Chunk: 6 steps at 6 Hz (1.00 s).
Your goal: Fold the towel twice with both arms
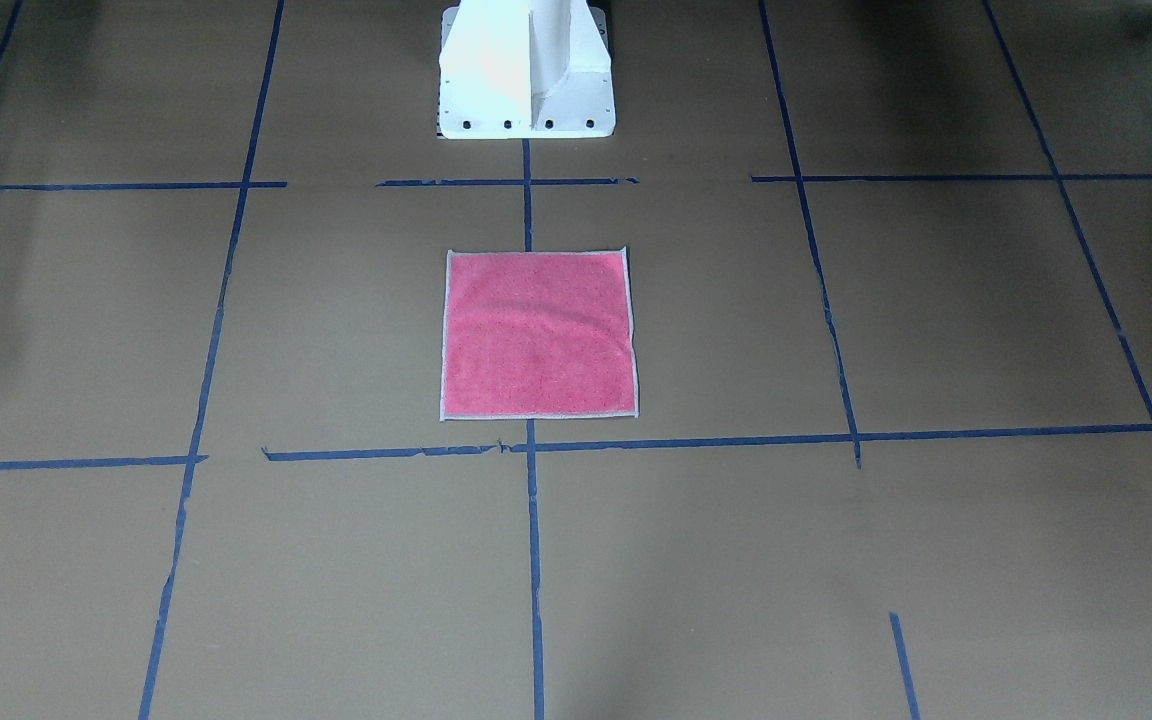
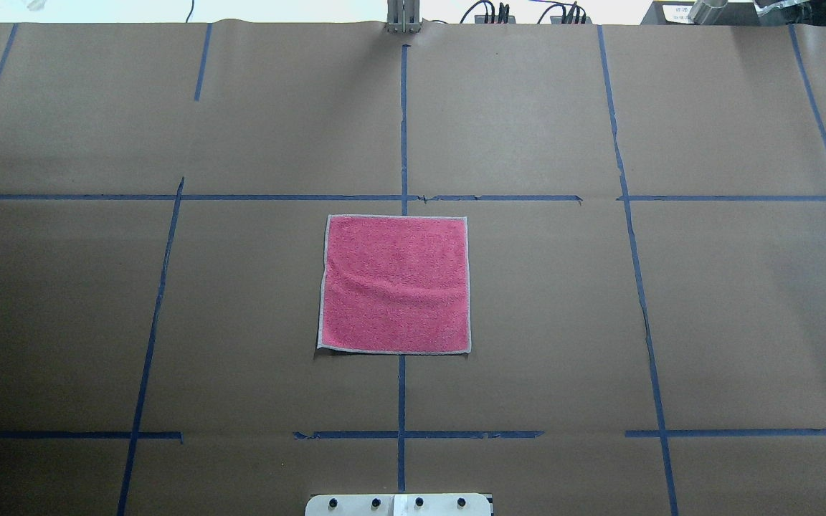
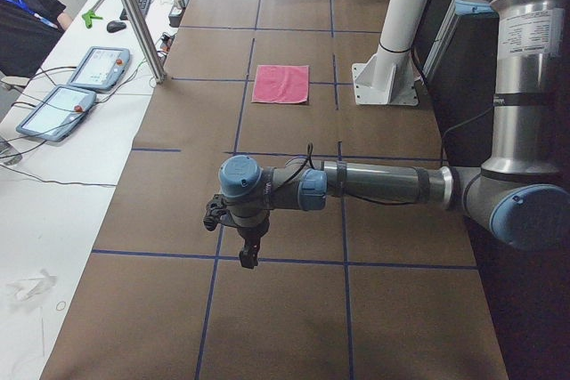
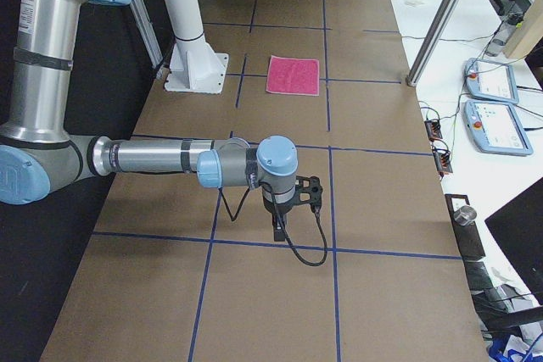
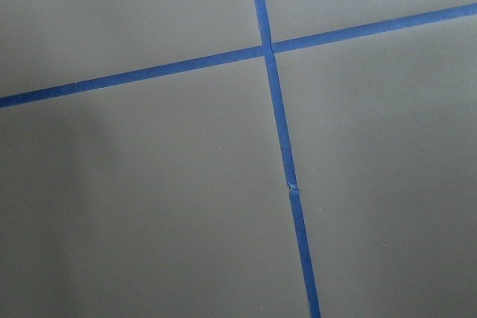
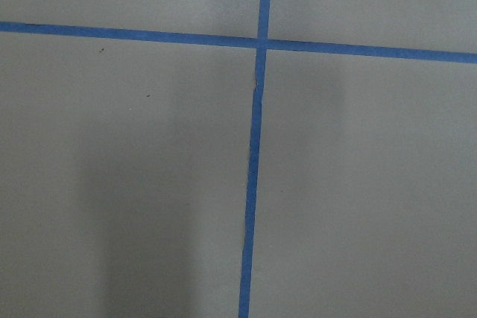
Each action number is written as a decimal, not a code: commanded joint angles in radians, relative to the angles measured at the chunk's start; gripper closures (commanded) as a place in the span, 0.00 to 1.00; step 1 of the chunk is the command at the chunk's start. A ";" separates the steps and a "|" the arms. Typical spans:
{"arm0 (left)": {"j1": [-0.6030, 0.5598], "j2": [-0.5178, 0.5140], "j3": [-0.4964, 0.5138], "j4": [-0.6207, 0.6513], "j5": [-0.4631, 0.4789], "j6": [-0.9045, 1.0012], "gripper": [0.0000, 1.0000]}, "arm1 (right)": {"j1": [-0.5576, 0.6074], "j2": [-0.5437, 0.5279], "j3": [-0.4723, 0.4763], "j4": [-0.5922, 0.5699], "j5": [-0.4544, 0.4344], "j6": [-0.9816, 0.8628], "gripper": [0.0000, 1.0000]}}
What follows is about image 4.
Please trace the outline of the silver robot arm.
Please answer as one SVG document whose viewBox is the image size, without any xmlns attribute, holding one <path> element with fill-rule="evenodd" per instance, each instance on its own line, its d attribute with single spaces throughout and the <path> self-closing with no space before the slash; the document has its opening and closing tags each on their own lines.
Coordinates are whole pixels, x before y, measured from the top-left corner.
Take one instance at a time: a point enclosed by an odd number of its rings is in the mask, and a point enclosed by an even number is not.
<svg viewBox="0 0 543 362">
<path fill-rule="evenodd" d="M 80 8 L 131 0 L 20 0 L 9 117 L 1 127 L 1 199 L 27 204 L 88 177 L 112 173 L 194 173 L 208 188 L 260 189 L 274 238 L 288 239 L 286 213 L 299 204 L 295 145 L 270 136 L 245 140 L 112 140 L 72 136 L 64 113 Z"/>
</svg>

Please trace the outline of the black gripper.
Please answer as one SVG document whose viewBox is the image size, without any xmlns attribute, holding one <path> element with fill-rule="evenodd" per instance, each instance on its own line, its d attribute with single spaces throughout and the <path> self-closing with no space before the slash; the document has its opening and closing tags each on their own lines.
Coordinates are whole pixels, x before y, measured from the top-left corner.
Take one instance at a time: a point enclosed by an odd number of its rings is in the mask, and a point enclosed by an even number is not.
<svg viewBox="0 0 543 362">
<path fill-rule="evenodd" d="M 273 203 L 271 199 L 267 197 L 262 197 L 263 204 L 265 209 L 270 213 L 274 214 L 272 216 L 272 226 L 273 226 L 273 240 L 275 242 L 285 242 L 286 235 L 284 227 L 286 226 L 285 214 L 287 214 L 294 206 L 294 198 L 290 198 L 284 203 Z"/>
</svg>

